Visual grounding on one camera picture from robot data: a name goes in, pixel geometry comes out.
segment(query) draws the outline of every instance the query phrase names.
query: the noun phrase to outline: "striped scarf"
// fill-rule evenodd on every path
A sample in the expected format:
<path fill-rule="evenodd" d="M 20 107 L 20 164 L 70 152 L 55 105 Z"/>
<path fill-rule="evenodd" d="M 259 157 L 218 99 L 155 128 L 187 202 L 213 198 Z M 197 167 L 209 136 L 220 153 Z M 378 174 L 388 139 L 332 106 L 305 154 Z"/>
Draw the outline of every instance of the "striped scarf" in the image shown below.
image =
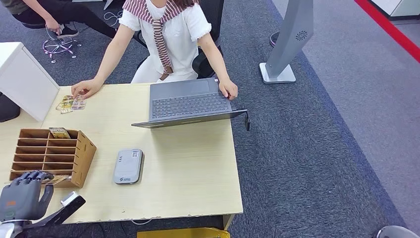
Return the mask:
<path fill-rule="evenodd" d="M 126 0 L 123 9 L 129 11 L 139 19 L 150 23 L 153 26 L 154 39 L 159 55 L 160 62 L 163 65 L 163 75 L 161 80 L 165 80 L 170 73 L 173 73 L 172 64 L 166 50 L 166 44 L 163 40 L 162 26 L 165 22 L 179 15 L 184 8 L 178 7 L 173 0 L 166 0 L 166 10 L 161 19 L 153 19 L 146 6 L 146 0 Z"/>

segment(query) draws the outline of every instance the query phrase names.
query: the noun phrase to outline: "desk leg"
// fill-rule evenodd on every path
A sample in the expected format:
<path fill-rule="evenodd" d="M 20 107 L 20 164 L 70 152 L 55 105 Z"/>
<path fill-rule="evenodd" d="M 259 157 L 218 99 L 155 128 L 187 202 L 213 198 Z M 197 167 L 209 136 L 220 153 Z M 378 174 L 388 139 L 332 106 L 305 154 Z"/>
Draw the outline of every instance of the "desk leg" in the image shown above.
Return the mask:
<path fill-rule="evenodd" d="M 227 231 L 227 229 L 229 228 L 234 217 L 235 217 L 235 214 L 223 215 L 223 228 L 225 231 Z"/>

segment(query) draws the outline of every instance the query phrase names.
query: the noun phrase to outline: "black shoe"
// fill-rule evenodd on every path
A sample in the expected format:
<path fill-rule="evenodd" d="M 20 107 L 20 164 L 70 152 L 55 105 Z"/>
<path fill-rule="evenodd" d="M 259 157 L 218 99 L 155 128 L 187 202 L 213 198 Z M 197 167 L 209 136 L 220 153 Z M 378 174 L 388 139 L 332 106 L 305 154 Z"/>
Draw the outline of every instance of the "black shoe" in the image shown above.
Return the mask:
<path fill-rule="evenodd" d="M 61 39 L 64 37 L 75 37 L 79 35 L 79 32 L 77 30 L 72 30 L 66 26 L 64 26 L 64 28 L 62 28 L 61 30 L 61 34 L 59 36 L 57 36 L 57 38 Z"/>
<path fill-rule="evenodd" d="M 273 47 L 275 46 L 275 43 L 277 42 L 277 38 L 278 38 L 279 34 L 280 34 L 280 32 L 276 32 L 276 33 L 274 33 L 270 36 L 270 45 L 271 46 L 273 46 Z"/>

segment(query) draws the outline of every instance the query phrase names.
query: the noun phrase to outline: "white blouse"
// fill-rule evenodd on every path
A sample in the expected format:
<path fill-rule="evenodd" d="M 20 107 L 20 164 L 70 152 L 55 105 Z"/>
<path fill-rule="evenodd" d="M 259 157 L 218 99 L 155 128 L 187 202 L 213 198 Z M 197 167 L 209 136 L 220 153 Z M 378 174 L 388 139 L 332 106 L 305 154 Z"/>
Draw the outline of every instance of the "white blouse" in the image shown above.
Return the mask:
<path fill-rule="evenodd" d="M 151 0 L 146 0 L 146 6 L 153 19 L 161 18 L 166 10 L 166 6 L 157 8 Z M 119 22 L 133 31 L 142 30 L 143 39 L 150 53 L 147 60 L 151 62 L 148 64 L 153 65 L 159 74 L 163 74 L 163 66 L 153 38 L 152 25 L 126 10 L 123 11 Z M 207 22 L 198 4 L 186 8 L 182 13 L 164 23 L 162 33 L 172 62 L 173 74 L 171 75 L 186 75 L 194 72 L 192 63 L 198 55 L 197 40 L 210 30 L 211 24 Z"/>

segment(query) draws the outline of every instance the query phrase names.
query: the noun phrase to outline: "card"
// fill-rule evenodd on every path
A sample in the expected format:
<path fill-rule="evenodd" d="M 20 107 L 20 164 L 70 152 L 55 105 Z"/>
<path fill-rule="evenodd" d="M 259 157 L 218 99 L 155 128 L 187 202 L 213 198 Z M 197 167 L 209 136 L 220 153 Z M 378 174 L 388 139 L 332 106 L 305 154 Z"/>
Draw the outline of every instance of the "card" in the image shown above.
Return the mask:
<path fill-rule="evenodd" d="M 58 110 L 58 111 L 71 109 L 71 106 L 73 105 L 73 101 L 74 101 L 73 96 L 66 95 L 66 96 L 63 97 L 63 99 L 57 105 L 57 107 L 55 109 Z"/>
<path fill-rule="evenodd" d="M 85 106 L 86 101 L 82 98 L 81 95 L 77 95 L 77 97 L 73 101 L 73 104 L 71 105 L 71 108 L 73 110 L 83 110 Z"/>
<path fill-rule="evenodd" d="M 63 127 L 50 127 L 50 132 L 55 139 L 71 139 L 70 135 Z"/>
<path fill-rule="evenodd" d="M 46 179 L 42 181 L 43 185 L 56 185 L 57 183 L 66 180 L 70 175 L 54 175 L 53 179 Z"/>
<path fill-rule="evenodd" d="M 61 110 L 60 113 L 61 114 L 66 114 L 66 113 L 70 113 L 72 111 L 73 111 L 72 109 L 64 109 L 64 110 Z"/>

